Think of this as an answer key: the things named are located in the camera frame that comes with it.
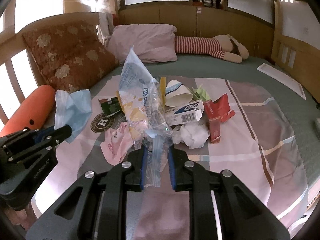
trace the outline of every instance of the crumpled white tissue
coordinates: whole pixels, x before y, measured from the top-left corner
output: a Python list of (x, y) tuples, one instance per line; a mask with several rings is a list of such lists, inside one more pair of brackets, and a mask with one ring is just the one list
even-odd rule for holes
[(210, 132), (205, 123), (191, 122), (176, 126), (173, 129), (172, 140), (175, 144), (184, 142), (189, 149), (195, 149), (203, 147), (209, 135)]

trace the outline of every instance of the pillow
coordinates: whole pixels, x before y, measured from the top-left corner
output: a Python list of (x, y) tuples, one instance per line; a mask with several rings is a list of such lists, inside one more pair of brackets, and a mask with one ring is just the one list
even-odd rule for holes
[(123, 63), (132, 46), (142, 62), (177, 60), (174, 51), (176, 27), (168, 24), (130, 24), (113, 29), (108, 51)]
[(51, 86), (42, 85), (34, 90), (19, 106), (17, 111), (0, 131), (0, 137), (25, 127), (40, 129), (55, 103), (55, 91)]
[(22, 37), (44, 81), (55, 90), (89, 89), (118, 63), (99, 42), (96, 27), (84, 21), (36, 29)]

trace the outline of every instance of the green mattress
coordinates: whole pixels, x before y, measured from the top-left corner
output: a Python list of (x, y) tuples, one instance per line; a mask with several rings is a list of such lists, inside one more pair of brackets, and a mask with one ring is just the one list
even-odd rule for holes
[[(178, 60), (167, 63), (145, 64), (153, 76), (177, 75), (185, 77), (223, 78), (236, 82), (250, 82), (264, 87), (277, 101), (289, 120), (298, 143), (306, 169), (308, 186), (320, 177), (320, 140), (316, 135), (314, 121), (320, 117), (320, 110), (308, 91), (306, 100), (277, 80), (257, 70), (265, 60), (249, 57), (241, 64), (223, 61), (210, 56), (178, 55)], [(90, 89), (92, 96), (105, 85), (113, 75), (120, 75), (122, 66), (103, 78)]]

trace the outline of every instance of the striped plush toy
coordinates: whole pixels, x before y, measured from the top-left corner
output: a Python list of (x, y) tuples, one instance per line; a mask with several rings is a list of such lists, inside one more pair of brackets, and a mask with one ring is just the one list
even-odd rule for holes
[(230, 35), (213, 38), (176, 36), (174, 45), (176, 53), (206, 54), (235, 63), (249, 57), (246, 47)]

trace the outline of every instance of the pink pillow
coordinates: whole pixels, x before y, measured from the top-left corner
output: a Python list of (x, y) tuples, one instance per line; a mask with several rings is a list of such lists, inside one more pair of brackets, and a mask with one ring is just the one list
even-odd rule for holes
[(130, 24), (114, 28), (108, 44), (120, 63), (124, 63), (133, 47), (142, 62), (166, 62), (177, 60), (174, 51), (174, 32), (177, 28), (168, 24)]

